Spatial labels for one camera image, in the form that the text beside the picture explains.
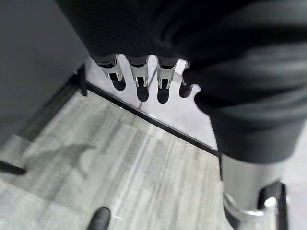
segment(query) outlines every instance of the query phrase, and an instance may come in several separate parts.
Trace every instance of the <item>black fabric cover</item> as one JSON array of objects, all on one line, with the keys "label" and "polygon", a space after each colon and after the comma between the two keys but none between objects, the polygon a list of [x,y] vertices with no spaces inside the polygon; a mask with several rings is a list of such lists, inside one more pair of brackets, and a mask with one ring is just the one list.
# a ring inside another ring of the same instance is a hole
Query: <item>black fabric cover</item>
[{"label": "black fabric cover", "polygon": [[307,116],[306,0],[58,0],[99,62],[123,53],[191,62],[184,73],[219,150],[270,163],[291,155]]}]

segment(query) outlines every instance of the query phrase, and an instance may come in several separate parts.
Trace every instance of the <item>gray wall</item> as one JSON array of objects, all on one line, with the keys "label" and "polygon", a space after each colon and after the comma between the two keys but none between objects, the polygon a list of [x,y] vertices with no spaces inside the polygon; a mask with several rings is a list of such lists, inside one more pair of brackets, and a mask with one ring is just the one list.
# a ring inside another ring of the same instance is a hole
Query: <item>gray wall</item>
[{"label": "gray wall", "polygon": [[0,1],[0,145],[87,57],[54,1]]}]

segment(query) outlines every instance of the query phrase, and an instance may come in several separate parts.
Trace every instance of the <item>laminate floor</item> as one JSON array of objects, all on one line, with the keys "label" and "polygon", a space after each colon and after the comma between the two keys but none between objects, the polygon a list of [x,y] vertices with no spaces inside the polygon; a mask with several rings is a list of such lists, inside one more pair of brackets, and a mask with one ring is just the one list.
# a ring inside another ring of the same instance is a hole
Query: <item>laminate floor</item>
[{"label": "laminate floor", "polygon": [[102,205],[110,230],[231,229],[215,156],[90,92],[34,141],[12,137],[1,159],[28,172],[0,175],[0,229],[85,230]]}]

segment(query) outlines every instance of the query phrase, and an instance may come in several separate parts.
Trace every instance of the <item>black chair leg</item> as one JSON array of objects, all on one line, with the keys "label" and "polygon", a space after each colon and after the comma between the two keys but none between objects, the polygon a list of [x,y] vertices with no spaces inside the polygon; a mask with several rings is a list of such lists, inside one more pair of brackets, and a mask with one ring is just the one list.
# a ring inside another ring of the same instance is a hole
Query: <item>black chair leg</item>
[{"label": "black chair leg", "polygon": [[0,172],[10,173],[14,175],[24,175],[26,173],[26,170],[23,168],[19,168],[15,165],[12,165],[10,163],[0,161]]},{"label": "black chair leg", "polygon": [[87,88],[86,88],[86,69],[85,63],[77,70],[77,74],[79,77],[79,86],[81,90],[81,95],[87,96]]}]

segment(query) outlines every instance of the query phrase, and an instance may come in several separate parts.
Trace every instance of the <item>robotic finger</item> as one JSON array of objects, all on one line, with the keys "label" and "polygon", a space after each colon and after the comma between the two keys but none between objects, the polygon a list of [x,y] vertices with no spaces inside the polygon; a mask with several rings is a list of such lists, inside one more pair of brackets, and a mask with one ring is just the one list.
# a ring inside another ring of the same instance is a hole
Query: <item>robotic finger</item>
[{"label": "robotic finger", "polygon": [[133,80],[136,85],[138,99],[141,102],[148,100],[148,58],[149,56],[142,57],[129,57],[129,61]]},{"label": "robotic finger", "polygon": [[[188,69],[188,68],[189,68],[189,63],[186,62],[184,69]],[[179,96],[182,98],[189,97],[191,95],[192,89],[193,89],[193,85],[187,84],[182,77],[182,82],[179,88]]]},{"label": "robotic finger", "polygon": [[158,101],[165,104],[169,98],[169,88],[175,73],[175,67],[178,62],[177,58],[157,57],[158,62]]},{"label": "robotic finger", "polygon": [[104,62],[98,62],[97,65],[112,81],[114,87],[118,91],[123,91],[126,88],[126,81],[118,61],[118,54],[108,56],[107,60]]}]

